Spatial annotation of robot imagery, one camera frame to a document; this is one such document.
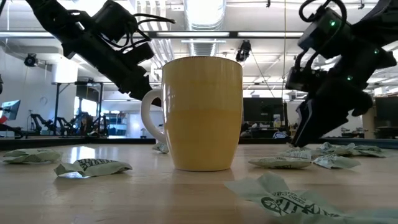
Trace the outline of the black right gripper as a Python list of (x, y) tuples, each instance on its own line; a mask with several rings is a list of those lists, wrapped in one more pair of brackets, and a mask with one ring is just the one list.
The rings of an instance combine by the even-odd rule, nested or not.
[(345, 124), (350, 111), (359, 116), (372, 105), (371, 96), (349, 81), (325, 81), (310, 100), (297, 107), (298, 126), (291, 143), (293, 146), (306, 146)]

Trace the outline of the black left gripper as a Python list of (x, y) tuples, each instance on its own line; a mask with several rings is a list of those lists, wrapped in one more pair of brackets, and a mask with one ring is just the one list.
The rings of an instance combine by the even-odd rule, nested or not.
[(144, 43), (125, 54), (114, 50), (105, 41), (93, 35), (84, 34), (77, 39), (63, 43), (67, 58), (78, 54), (111, 80), (121, 93), (130, 93), (136, 100), (161, 107), (161, 89), (152, 89), (144, 76), (146, 69), (139, 64), (152, 58), (152, 49)]

